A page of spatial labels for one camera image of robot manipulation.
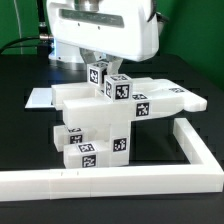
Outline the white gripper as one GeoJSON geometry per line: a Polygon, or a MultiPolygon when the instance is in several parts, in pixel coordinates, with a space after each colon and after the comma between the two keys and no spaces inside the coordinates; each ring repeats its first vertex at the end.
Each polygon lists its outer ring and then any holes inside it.
{"type": "Polygon", "coordinates": [[[46,6],[55,40],[80,47],[85,64],[97,62],[95,51],[108,54],[108,75],[118,73],[122,58],[143,61],[159,49],[153,0],[99,0],[97,12],[77,10],[75,0],[47,0],[46,6]]]}

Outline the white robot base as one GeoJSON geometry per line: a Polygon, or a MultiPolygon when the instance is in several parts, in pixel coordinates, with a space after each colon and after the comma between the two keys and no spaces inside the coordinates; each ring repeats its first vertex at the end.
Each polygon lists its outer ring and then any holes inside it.
{"type": "Polygon", "coordinates": [[[55,67],[74,71],[83,71],[86,69],[86,64],[80,54],[80,49],[57,40],[54,40],[54,49],[48,58],[49,63],[55,67]]]}

